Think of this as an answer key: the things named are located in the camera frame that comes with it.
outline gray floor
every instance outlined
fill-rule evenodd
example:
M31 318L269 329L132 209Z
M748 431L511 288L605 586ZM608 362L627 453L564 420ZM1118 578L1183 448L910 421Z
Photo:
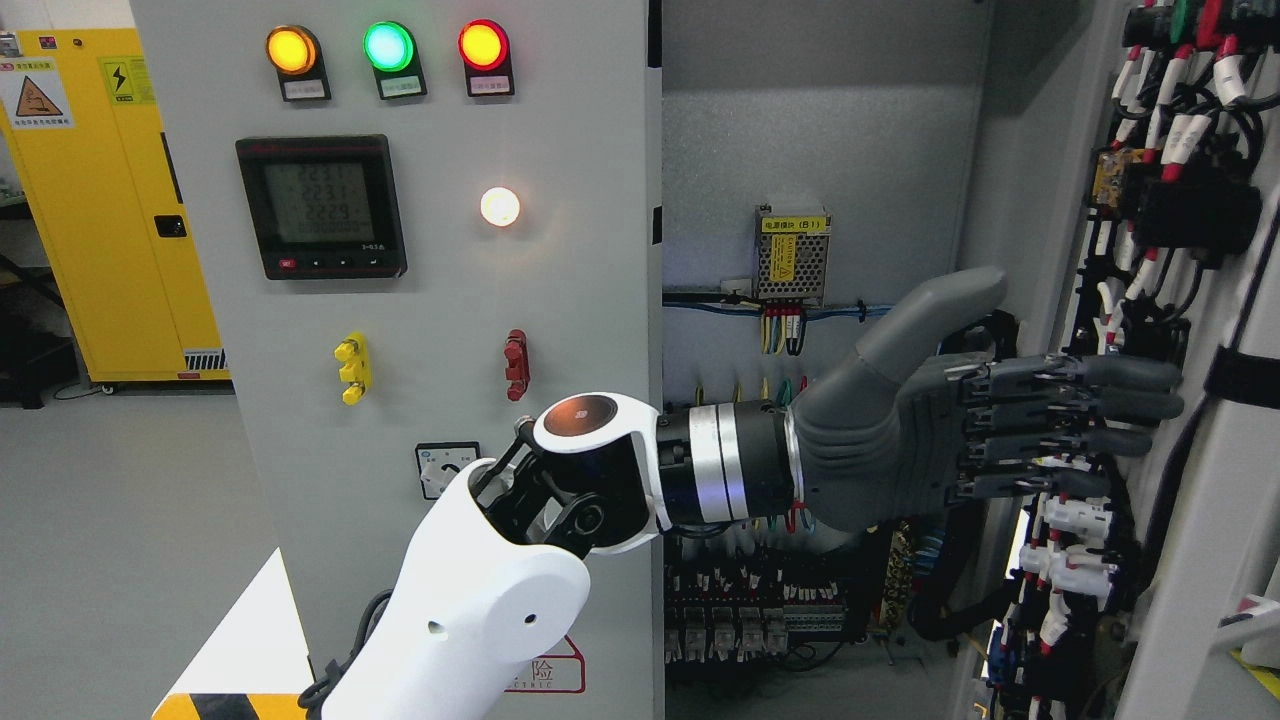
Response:
M0 406L0 717L150 717L274 547L233 396Z

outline robotic arm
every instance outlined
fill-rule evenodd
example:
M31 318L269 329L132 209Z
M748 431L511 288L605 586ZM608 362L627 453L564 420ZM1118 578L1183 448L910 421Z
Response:
M858 532L986 497L1103 495L1094 475L1032 460L1147 452L1147 436L1101 420L1176 416L1179 373L1123 356L934 356L1004 293L995 268L925 282L786 410L662 415L598 392L522 419L511 450L465 468L422 520L332 693L301 702L323 702L324 720L480 719L573 624L588 552L625 552L673 525L780 515L803 500Z

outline warning label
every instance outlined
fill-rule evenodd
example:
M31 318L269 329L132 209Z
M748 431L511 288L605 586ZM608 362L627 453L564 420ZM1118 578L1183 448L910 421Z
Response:
M508 693L567 693L586 692L586 659L573 641L564 639L545 655L532 659L525 670L512 680Z
M76 127L67 90L52 58L0 61L0 101L13 129Z
M142 55L123 55L119 58L99 58L102 67L102 82L113 105L155 105L156 96L151 90L151 74Z

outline yellow label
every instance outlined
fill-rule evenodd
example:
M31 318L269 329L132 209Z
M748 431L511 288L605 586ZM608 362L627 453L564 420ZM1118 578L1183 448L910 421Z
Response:
M800 234L827 232L827 218L824 215L760 218L760 232L765 234L776 232L794 232Z
M773 236L773 252L769 254L769 282L788 283L796 279L796 236Z
M99 58L97 61L102 67L102 81L113 105L155 105L151 76L142 55Z

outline green indicator light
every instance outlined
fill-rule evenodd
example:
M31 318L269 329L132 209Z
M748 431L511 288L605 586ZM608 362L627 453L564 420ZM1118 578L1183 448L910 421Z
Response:
M379 70L398 73L413 60L413 37L399 23L374 23L365 31L365 55Z

